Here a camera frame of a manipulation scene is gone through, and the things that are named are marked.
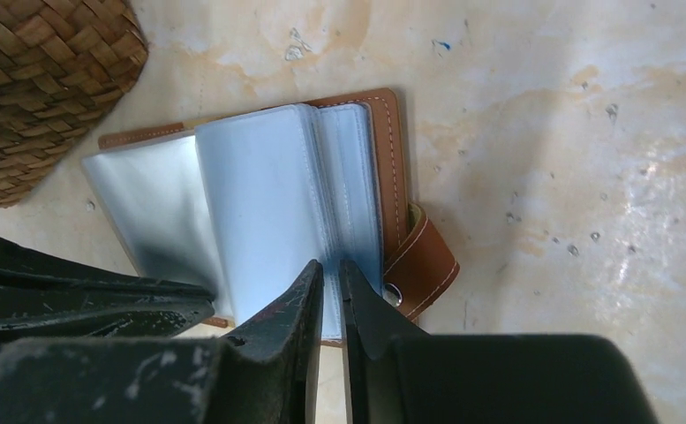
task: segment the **open wallet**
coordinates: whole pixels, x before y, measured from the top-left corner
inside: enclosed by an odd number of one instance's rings
[[[408,202],[388,88],[104,135],[99,148],[83,166],[135,269],[210,289],[206,323],[240,325],[316,259],[334,345],[340,260],[412,321],[459,272]]]

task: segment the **brown leather flap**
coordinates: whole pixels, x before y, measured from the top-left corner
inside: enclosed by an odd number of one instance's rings
[[[402,303],[397,309],[415,320],[455,280],[459,264],[426,212],[414,203],[408,204],[400,114],[395,93],[389,88],[378,88],[306,103],[319,108],[345,103],[360,103],[368,107],[379,184],[384,281],[402,295]],[[98,140],[98,146],[103,150],[150,140],[191,130],[227,116],[231,115],[107,134]],[[210,323],[219,327],[228,325],[225,320],[212,320]]]

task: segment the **black metal part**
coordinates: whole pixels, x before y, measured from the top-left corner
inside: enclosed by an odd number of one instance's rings
[[[0,352],[0,423],[313,422],[321,333],[316,261],[212,339],[36,338]]]
[[[601,337],[429,336],[340,267],[352,422],[657,422]]]
[[[198,285],[123,276],[0,238],[0,344],[22,337],[172,336],[212,316]]]

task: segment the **basket weave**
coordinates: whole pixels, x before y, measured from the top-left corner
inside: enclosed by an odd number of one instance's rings
[[[0,0],[0,206],[52,170],[146,59],[121,0]]]

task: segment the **table surface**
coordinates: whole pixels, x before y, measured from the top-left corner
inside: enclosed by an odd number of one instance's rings
[[[410,197],[462,264],[421,326],[600,334],[660,419],[686,423],[686,4],[132,5],[150,46],[138,84],[0,209],[1,236],[133,273],[79,164],[100,135],[392,87]],[[318,418],[344,422],[340,350],[320,367]]]

